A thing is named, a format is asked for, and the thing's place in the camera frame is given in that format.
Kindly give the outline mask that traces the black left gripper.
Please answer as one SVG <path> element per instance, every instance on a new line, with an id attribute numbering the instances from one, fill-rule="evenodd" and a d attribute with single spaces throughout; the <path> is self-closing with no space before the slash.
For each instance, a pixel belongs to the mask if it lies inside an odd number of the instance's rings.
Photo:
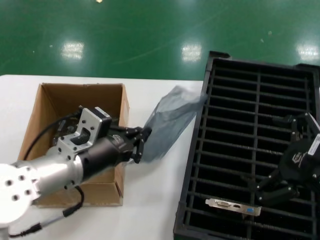
<path id="1" fill-rule="evenodd" d="M 88 181 L 122 162 L 129 161 L 134 148 L 132 159 L 139 164 L 145 142 L 151 133 L 150 127 L 140 126 L 116 126 L 116 130 L 109 130 L 108 134 L 99 138 L 92 147 L 79 153 L 83 169 L 82 181 Z"/>

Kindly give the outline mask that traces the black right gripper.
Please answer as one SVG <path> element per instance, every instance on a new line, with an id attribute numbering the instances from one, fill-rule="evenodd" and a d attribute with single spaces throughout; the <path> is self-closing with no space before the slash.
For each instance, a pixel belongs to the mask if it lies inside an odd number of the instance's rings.
<path id="1" fill-rule="evenodd" d="M 294 185 L 277 189 L 282 178 L 295 184 L 317 183 L 320 179 L 320 140 L 303 139 L 304 135 L 314 138 L 320 133 L 320 125 L 310 112 L 299 115 L 273 117 L 272 122 L 281 128 L 291 129 L 291 140 L 279 162 L 279 172 L 272 172 L 260 182 L 248 180 L 248 188 L 263 206 L 280 204 L 300 196 Z"/>

